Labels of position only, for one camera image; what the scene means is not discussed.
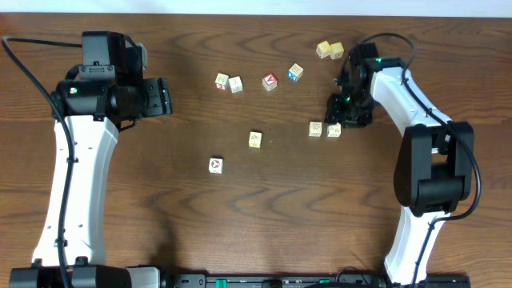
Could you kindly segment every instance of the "red and white cube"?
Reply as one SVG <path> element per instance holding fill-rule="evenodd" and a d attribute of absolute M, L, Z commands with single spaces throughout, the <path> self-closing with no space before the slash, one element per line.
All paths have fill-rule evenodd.
<path fill-rule="evenodd" d="M 275 77 L 274 73 L 270 73 L 267 76 L 263 77 L 263 87 L 265 87 L 267 91 L 270 91 L 277 86 L 278 78 Z"/>
<path fill-rule="evenodd" d="M 226 74 L 219 73 L 215 79 L 215 88 L 220 90 L 225 90 L 227 88 L 227 81 L 230 76 Z"/>

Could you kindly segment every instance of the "blue and white cube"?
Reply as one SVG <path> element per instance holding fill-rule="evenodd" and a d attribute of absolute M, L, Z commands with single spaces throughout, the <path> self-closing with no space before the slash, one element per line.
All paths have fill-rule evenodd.
<path fill-rule="evenodd" d="M 295 63 L 289 70 L 288 70 L 288 78 L 290 78 L 293 82 L 296 82 L 300 79 L 302 74 L 304 73 L 304 69 L 300 67 L 297 63 Z"/>

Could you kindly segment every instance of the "dice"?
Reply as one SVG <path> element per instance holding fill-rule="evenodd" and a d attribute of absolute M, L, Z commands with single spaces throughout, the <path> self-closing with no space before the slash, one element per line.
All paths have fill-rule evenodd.
<path fill-rule="evenodd" d="M 210 158 L 210 164 L 208 165 L 208 169 L 210 173 L 222 174 L 222 168 L 224 164 L 222 163 L 222 159 L 220 158 Z"/>
<path fill-rule="evenodd" d="M 274 74 L 270 73 L 267 76 L 263 77 L 263 87 L 265 87 L 267 91 L 270 91 L 277 86 L 278 79 L 275 77 Z"/>
<path fill-rule="evenodd" d="M 227 80 L 230 76 L 219 73 L 215 79 L 215 88 L 225 90 L 227 88 Z"/>
<path fill-rule="evenodd" d="M 327 127 L 327 137 L 339 137 L 342 134 L 342 125 L 336 123 Z"/>
<path fill-rule="evenodd" d="M 310 136 L 311 137 L 322 136 L 322 123 L 321 122 L 310 122 Z"/>
<path fill-rule="evenodd" d="M 302 76 L 302 73 L 304 73 L 304 69 L 295 63 L 288 70 L 288 78 L 290 78 L 293 82 L 296 82 Z"/>
<path fill-rule="evenodd" d="M 343 45 L 341 42 L 333 43 L 330 45 L 330 58 L 335 60 L 343 56 Z"/>
<path fill-rule="evenodd" d="M 240 79 L 240 76 L 230 78 L 229 80 L 231 93 L 237 93 L 242 91 L 242 80 Z"/>
<path fill-rule="evenodd" d="M 317 45 L 317 54 L 320 58 L 325 58 L 330 55 L 330 45 L 327 41 Z"/>
<path fill-rule="evenodd" d="M 249 147 L 259 148 L 262 145 L 262 134 L 259 132 L 250 132 Z"/>

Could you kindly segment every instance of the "white backdrop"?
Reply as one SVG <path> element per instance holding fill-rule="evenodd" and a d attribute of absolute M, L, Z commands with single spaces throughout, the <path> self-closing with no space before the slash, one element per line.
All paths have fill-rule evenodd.
<path fill-rule="evenodd" d="M 512 18 L 512 0 L 0 0 L 0 11 Z"/>

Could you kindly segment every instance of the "red symbol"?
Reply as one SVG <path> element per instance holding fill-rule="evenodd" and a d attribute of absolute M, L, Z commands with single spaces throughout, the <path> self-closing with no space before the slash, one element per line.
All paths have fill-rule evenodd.
<path fill-rule="evenodd" d="M 220 165 L 221 165 L 221 163 L 220 163 L 218 160 L 213 160 L 213 161 L 211 162 L 211 166 L 212 166 L 212 168 L 219 168 L 219 167 L 220 167 Z"/>
<path fill-rule="evenodd" d="M 265 80 L 267 85 L 274 84 L 277 81 L 276 77 L 273 74 L 268 74 L 267 76 L 264 77 L 263 80 Z"/>

